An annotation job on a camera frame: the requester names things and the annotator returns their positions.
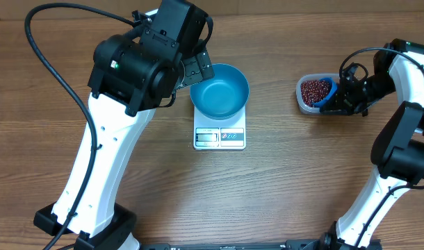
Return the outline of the blue plastic measuring scoop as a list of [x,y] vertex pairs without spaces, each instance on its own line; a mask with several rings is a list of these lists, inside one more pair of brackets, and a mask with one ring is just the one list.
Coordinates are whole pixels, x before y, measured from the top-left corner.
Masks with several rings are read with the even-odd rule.
[[316,108],[322,107],[337,91],[337,83],[333,78],[325,77],[317,80],[311,89],[311,105]]

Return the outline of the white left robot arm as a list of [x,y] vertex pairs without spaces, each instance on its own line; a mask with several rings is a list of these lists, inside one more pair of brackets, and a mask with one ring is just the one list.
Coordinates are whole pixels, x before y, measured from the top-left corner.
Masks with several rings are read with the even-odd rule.
[[188,1],[162,1],[133,12],[129,31],[100,42],[87,102],[76,100],[87,124],[60,198],[33,223],[56,243],[75,233],[73,249],[139,249],[136,215],[116,201],[131,153],[164,99],[214,72],[206,50],[212,18]]

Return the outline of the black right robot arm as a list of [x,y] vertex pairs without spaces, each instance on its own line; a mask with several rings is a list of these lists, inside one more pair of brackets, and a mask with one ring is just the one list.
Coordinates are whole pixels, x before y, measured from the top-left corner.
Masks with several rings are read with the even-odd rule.
[[342,62],[320,114],[366,116],[392,93],[399,106],[373,143],[373,170],[359,196],[308,249],[381,249],[371,239],[380,222],[403,194],[424,189],[424,45],[394,39],[373,51],[374,73],[362,79],[354,75],[359,63]]

